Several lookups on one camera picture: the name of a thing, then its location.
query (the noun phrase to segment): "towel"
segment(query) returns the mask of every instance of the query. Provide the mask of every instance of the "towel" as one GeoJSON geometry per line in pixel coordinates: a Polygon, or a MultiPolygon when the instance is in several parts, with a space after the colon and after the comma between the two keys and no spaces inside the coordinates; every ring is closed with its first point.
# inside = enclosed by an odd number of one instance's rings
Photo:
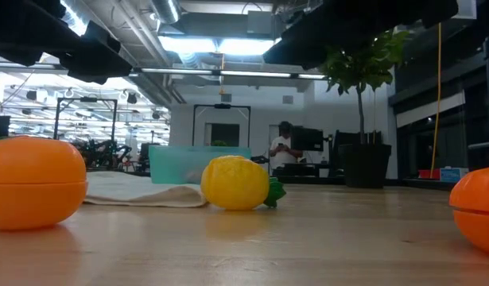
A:
{"type": "Polygon", "coordinates": [[[87,173],[85,202],[140,207],[201,207],[207,200],[197,184],[152,184],[149,177],[123,172],[87,173]]]}

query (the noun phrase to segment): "desk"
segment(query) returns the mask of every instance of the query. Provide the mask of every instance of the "desk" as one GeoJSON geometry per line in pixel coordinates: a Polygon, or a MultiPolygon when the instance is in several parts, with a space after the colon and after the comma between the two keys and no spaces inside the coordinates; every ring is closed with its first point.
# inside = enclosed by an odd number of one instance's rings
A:
{"type": "Polygon", "coordinates": [[[314,176],[316,178],[320,178],[320,170],[321,169],[331,169],[330,164],[320,164],[320,163],[293,163],[293,164],[285,164],[285,170],[290,169],[294,172],[295,169],[302,169],[312,167],[314,171],[314,176]]]}
{"type": "Polygon", "coordinates": [[[447,192],[285,187],[277,210],[84,205],[0,232],[0,285],[489,285],[447,192]]]}

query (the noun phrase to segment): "man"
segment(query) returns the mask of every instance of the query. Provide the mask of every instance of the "man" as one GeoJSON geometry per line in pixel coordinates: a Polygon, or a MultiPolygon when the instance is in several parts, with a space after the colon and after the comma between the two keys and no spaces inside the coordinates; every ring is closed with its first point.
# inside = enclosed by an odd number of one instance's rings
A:
{"type": "Polygon", "coordinates": [[[283,167],[288,163],[297,163],[297,158],[302,157],[302,151],[290,148],[290,132],[292,125],[289,122],[279,124],[280,136],[273,140],[270,145],[270,166],[273,169],[273,176],[284,176],[283,167]]]}

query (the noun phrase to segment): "wall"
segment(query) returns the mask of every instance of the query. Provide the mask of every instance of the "wall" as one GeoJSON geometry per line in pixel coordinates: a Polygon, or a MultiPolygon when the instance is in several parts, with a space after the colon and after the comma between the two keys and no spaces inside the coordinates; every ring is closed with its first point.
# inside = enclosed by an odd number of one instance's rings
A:
{"type": "MultiPolygon", "coordinates": [[[[177,90],[191,104],[215,104],[221,102],[218,86],[178,86],[177,90]]],[[[264,107],[267,109],[302,110],[304,93],[295,87],[248,87],[225,86],[224,92],[231,94],[232,105],[264,107]],[[292,95],[293,104],[283,104],[283,95],[292,95]]]]}
{"type": "MultiPolygon", "coordinates": [[[[288,87],[226,87],[232,93],[233,105],[251,105],[250,147],[253,156],[264,154],[269,148],[269,126],[287,120],[294,125],[322,129],[324,136],[334,134],[337,129],[342,132],[359,132],[359,111],[355,89],[350,94],[338,96],[336,88],[329,92],[323,81],[313,82],[304,94],[298,94],[295,88],[288,87]],[[281,104],[283,95],[294,95],[293,105],[281,104]]],[[[217,88],[205,87],[196,94],[196,87],[179,87],[189,103],[219,103],[217,88]]],[[[392,155],[387,170],[387,178],[398,178],[396,150],[396,120],[387,99],[394,93],[394,86],[383,85],[375,94],[370,88],[363,94],[365,131],[373,129],[382,131],[384,143],[392,145],[392,155]]],[[[174,106],[170,131],[170,145],[191,145],[192,143],[192,105],[174,106]]],[[[247,134],[247,122],[238,111],[215,110],[207,108],[196,120],[197,145],[204,141],[205,123],[235,123],[241,125],[241,134],[247,134]]],[[[241,146],[246,146],[246,137],[241,136],[241,146]]],[[[328,147],[323,153],[310,152],[308,161],[320,162],[328,158],[328,147]]]]}
{"type": "MultiPolygon", "coordinates": [[[[196,109],[199,114],[202,107],[196,109]]],[[[170,145],[190,146],[192,144],[193,105],[174,106],[171,110],[170,145]]],[[[279,110],[266,106],[251,107],[250,147],[253,156],[259,156],[269,148],[269,126],[288,120],[294,125],[303,124],[301,110],[279,110]]],[[[217,110],[207,108],[197,119],[195,143],[202,145],[204,141],[205,123],[234,123],[241,126],[240,145],[247,145],[247,120],[237,110],[217,110]]]]}

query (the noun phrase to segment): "yellow cable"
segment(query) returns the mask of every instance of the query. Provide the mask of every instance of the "yellow cable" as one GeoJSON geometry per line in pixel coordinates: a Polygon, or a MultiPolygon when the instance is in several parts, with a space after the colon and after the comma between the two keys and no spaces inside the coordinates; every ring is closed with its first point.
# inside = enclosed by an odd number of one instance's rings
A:
{"type": "Polygon", "coordinates": [[[438,138],[438,120],[440,115],[440,97],[442,96],[442,23],[438,24],[438,100],[437,100],[437,117],[435,119],[435,135],[433,137],[433,154],[432,168],[429,173],[429,178],[433,178],[433,169],[435,168],[435,154],[437,152],[438,138]]]}
{"type": "Polygon", "coordinates": [[[373,145],[375,144],[375,131],[377,129],[377,93],[373,91],[373,145]]]}

